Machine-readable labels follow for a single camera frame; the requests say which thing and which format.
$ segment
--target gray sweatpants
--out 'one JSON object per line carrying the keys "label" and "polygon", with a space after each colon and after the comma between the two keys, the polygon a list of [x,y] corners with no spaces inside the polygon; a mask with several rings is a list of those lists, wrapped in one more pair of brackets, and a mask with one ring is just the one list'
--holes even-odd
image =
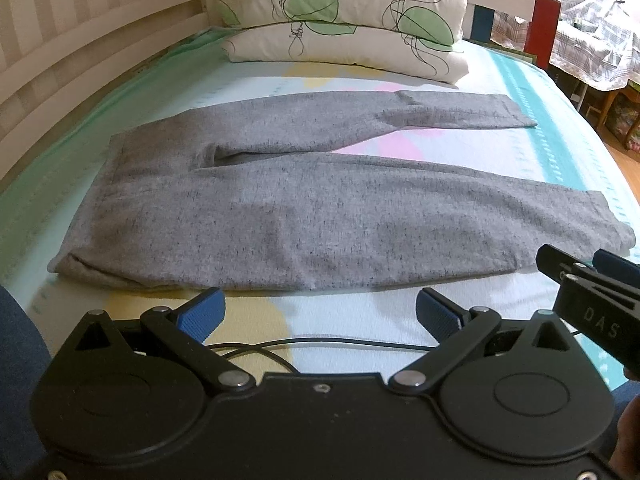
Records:
{"label": "gray sweatpants", "polygon": [[507,272],[544,243],[582,258],[632,247],[599,192],[320,153],[405,126],[532,124],[506,96],[459,92],[189,110],[114,138],[49,269],[118,287],[314,290]]}

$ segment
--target bed sheet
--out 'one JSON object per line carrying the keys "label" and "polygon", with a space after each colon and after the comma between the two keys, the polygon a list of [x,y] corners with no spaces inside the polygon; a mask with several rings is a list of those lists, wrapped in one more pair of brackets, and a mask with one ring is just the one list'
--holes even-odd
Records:
{"label": "bed sheet", "polygon": [[[536,128],[511,130],[403,130],[339,150],[468,166],[476,170],[577,189],[596,189],[616,216],[640,234],[640,206],[591,127],[544,72],[524,62],[465,44],[470,74],[457,86],[357,66],[314,63],[231,64],[212,30],[178,46],[151,69],[107,96],[62,140],[34,161],[0,195],[0,283],[34,320],[52,352],[87,310],[115,319],[137,317],[158,304],[177,306],[196,292],[137,294],[66,280],[46,271],[76,208],[103,163],[109,138],[137,124],[188,108],[242,99],[315,91],[438,90],[505,93],[534,117]],[[640,262],[640,245],[629,257]],[[503,317],[526,319],[551,308],[558,286],[535,269],[435,285],[469,308],[486,305]],[[260,342],[289,336],[331,335],[434,344],[415,320],[420,287],[334,294],[227,295],[224,322],[210,342]],[[623,381],[620,365],[584,340],[607,383]],[[417,358],[412,352],[295,346],[278,351],[303,372],[380,371],[388,378]],[[237,364],[258,377],[280,370],[262,356]]]}

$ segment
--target blue fabric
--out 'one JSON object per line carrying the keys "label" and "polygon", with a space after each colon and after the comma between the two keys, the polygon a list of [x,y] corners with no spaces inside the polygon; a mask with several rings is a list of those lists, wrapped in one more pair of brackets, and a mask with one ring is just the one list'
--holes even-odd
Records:
{"label": "blue fabric", "polygon": [[20,305],[0,285],[0,479],[13,479],[44,455],[29,400],[50,356]]}
{"label": "blue fabric", "polygon": [[613,421],[607,428],[607,431],[602,436],[600,441],[600,453],[609,459],[616,449],[616,440],[618,439],[618,421],[620,415],[625,411],[626,406],[630,403],[636,395],[640,395],[640,383],[634,381],[627,381],[622,386],[613,390],[613,399],[616,405],[616,411],[613,416]]}

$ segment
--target blue panel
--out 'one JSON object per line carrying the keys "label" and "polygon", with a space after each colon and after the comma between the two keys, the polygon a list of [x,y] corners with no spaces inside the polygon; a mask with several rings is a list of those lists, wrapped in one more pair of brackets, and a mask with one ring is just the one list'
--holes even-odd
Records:
{"label": "blue panel", "polygon": [[481,43],[489,43],[491,41],[491,30],[494,28],[494,12],[493,9],[476,5],[470,39]]}
{"label": "blue panel", "polygon": [[605,276],[640,288],[640,266],[622,256],[599,249],[593,255],[593,266]]}
{"label": "blue panel", "polygon": [[444,304],[421,290],[415,300],[418,322],[428,330],[438,343],[462,329],[460,318]]}
{"label": "blue panel", "polygon": [[176,309],[176,326],[201,343],[225,319],[225,295],[210,288]]}

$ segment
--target wooden chair leg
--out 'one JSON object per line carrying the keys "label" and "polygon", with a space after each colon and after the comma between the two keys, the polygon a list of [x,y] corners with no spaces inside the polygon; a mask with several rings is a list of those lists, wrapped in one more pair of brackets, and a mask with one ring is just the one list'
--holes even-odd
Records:
{"label": "wooden chair leg", "polygon": [[602,108],[602,113],[600,114],[600,119],[598,120],[598,128],[601,128],[604,125],[604,121],[607,120],[607,114],[609,113],[609,109],[613,104],[613,99],[620,93],[620,90],[611,90],[607,93],[607,98],[604,101],[604,107]]}

